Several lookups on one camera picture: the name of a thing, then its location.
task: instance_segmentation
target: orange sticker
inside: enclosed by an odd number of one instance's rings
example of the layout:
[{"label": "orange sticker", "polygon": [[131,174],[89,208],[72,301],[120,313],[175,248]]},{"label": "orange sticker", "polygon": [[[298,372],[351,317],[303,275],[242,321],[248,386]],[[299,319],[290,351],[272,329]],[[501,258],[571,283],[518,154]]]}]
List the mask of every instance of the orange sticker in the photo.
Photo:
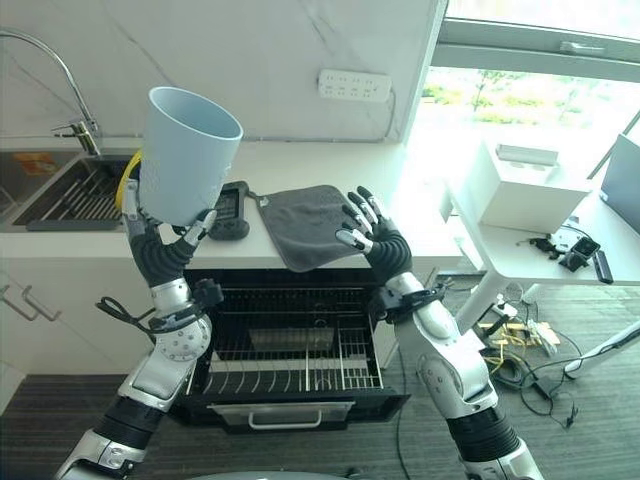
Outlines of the orange sticker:
[{"label": "orange sticker", "polygon": [[30,176],[53,175],[58,171],[56,162],[50,153],[21,152],[14,153],[13,159],[20,163],[24,173]]}]

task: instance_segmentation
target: faucet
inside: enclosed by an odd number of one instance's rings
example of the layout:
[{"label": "faucet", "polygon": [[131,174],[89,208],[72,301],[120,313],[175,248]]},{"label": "faucet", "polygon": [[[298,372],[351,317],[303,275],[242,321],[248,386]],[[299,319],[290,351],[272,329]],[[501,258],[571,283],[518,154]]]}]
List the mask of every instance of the faucet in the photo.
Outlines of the faucet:
[{"label": "faucet", "polygon": [[63,127],[56,127],[52,129],[52,131],[60,130],[61,128],[71,128],[73,133],[69,134],[54,134],[56,137],[76,137],[80,142],[83,150],[91,156],[100,156],[100,149],[95,141],[94,136],[99,136],[100,129],[98,128],[98,122],[94,119],[94,116],[89,111],[89,107],[84,101],[82,94],[80,93],[80,89],[71,74],[71,71],[67,67],[67,65],[62,61],[60,55],[58,55],[55,51],[53,51],[46,43],[42,40],[37,39],[36,37],[29,35],[28,33],[24,33],[20,30],[16,30],[13,28],[0,28],[0,37],[7,38],[17,38],[19,40],[23,40],[31,45],[39,48],[44,53],[46,53],[49,57],[53,59],[54,62],[58,64],[62,73],[64,73],[67,83],[73,90],[73,94],[76,98],[76,102],[78,103],[78,107],[82,112],[82,116],[84,120],[80,120],[77,122],[71,122],[69,125],[65,125]]}]

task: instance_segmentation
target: robotic finger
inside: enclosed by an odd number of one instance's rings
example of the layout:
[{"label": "robotic finger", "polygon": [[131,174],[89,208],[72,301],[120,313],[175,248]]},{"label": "robotic finger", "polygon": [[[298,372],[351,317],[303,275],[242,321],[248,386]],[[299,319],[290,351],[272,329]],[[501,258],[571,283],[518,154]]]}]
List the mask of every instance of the robotic finger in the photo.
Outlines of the robotic finger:
[{"label": "robotic finger", "polygon": [[346,228],[342,228],[336,231],[336,239],[349,247],[360,250],[365,255],[370,253],[373,249],[373,242],[357,229],[350,231]]},{"label": "robotic finger", "polygon": [[390,217],[386,208],[384,208],[382,202],[373,193],[363,186],[359,186],[357,191],[369,203],[369,205],[371,205],[371,208],[373,208],[373,211],[379,218],[382,220],[389,220]]},{"label": "robotic finger", "polygon": [[362,215],[361,213],[358,213],[354,208],[350,207],[349,205],[343,205],[342,211],[347,215],[349,215],[353,219],[353,221],[356,222],[358,226],[362,227],[362,229],[364,229],[365,231],[364,232],[365,234],[373,235],[373,227],[371,226],[369,221],[364,217],[364,215]]},{"label": "robotic finger", "polygon": [[347,194],[347,197],[362,211],[369,223],[371,223],[372,225],[376,225],[379,223],[378,216],[371,208],[371,205],[369,205],[369,203],[364,198],[362,198],[355,192],[349,192]]}]

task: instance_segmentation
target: laptop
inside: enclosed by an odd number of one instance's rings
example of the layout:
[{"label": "laptop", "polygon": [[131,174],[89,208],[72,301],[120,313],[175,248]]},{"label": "laptop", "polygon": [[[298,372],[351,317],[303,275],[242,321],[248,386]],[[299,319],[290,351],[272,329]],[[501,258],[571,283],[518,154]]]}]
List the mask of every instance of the laptop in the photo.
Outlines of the laptop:
[{"label": "laptop", "polygon": [[600,198],[640,234],[640,146],[618,135]]}]

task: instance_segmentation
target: window frame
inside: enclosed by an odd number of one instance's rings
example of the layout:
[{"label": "window frame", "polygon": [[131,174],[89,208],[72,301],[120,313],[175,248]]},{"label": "window frame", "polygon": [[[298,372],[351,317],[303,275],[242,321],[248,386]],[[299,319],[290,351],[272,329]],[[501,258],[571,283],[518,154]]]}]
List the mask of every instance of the window frame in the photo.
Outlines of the window frame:
[{"label": "window frame", "polygon": [[640,40],[445,17],[431,66],[640,82]]}]

